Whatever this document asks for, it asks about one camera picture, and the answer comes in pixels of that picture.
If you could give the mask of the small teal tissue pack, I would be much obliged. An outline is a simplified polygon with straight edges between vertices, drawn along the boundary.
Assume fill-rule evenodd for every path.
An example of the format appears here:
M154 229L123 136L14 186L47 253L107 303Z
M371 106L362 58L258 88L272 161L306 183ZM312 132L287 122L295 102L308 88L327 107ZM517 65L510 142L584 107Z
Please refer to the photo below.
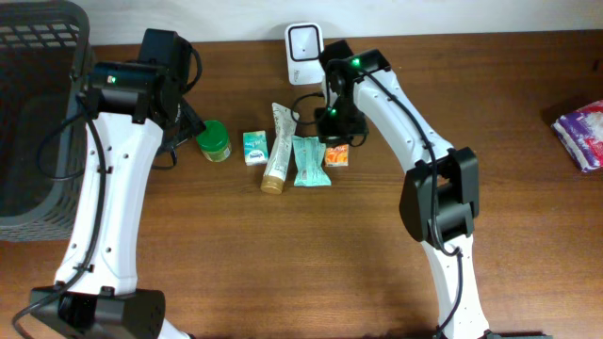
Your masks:
M247 166L265 165L269 160L268 141L265 131L243 134L244 160Z

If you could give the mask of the red purple pad package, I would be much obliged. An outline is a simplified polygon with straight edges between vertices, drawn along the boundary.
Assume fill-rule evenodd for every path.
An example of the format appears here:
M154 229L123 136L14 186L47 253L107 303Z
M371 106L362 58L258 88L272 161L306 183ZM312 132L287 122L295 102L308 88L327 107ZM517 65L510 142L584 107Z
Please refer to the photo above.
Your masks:
M602 101L556 119L552 130L582 172L602 168Z

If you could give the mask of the teal snack packet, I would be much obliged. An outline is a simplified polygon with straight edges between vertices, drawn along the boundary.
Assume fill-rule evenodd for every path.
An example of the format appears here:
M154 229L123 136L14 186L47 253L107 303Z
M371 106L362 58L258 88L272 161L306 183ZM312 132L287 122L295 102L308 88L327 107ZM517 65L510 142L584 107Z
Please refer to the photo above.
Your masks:
M332 181L322 168L326 145L318 137L293 137L297 174L294 186L330 186Z

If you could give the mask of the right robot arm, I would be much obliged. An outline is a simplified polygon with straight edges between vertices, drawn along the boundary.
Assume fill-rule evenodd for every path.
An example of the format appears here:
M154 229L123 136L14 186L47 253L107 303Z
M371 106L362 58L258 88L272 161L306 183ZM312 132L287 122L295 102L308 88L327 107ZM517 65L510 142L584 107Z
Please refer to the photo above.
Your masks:
M339 40L326 45L318 60L325 99L315 112L320 141L359 147L372 123L403 170L399 214L428 258L439 310L435 337L496 337L481 307L473 264L477 156L430 127L379 50L355 54Z

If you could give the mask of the small orange tissue pack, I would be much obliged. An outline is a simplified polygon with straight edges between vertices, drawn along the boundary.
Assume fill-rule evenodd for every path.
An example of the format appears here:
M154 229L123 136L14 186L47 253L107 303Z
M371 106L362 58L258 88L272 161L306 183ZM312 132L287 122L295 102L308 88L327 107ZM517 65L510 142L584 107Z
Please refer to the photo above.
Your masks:
M326 167L347 167L349 165L349 145L327 147L324 161Z

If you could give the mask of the white cream tube gold cap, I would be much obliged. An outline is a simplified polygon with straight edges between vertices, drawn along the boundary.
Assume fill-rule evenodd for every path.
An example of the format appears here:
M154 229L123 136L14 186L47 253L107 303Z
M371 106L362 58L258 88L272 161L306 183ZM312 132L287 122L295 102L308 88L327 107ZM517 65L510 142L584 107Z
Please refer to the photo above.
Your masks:
M277 103L272 104L272 113L276 136L260 188L265 193L281 194L287 177L292 137L297 129L299 114Z

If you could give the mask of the green red snack bag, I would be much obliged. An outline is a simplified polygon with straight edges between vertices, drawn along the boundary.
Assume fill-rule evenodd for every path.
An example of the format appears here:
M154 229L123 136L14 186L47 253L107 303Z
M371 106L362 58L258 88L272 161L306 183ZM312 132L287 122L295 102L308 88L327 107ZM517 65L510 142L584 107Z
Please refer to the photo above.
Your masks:
M226 160L232 145L226 127L220 121L206 121L205 130L196 136L197 144L204 157L211 162Z

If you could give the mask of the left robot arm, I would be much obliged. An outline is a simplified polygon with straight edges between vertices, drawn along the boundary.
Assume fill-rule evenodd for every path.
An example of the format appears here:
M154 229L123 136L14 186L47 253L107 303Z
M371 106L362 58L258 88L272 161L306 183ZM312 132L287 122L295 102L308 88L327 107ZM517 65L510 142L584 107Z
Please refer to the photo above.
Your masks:
M204 130L185 99L201 74L192 45L160 29L146 30L135 60L90 71L75 97L87 149L70 244L28 315L67 338L183 336L164 294L138 286L137 241L155 158Z

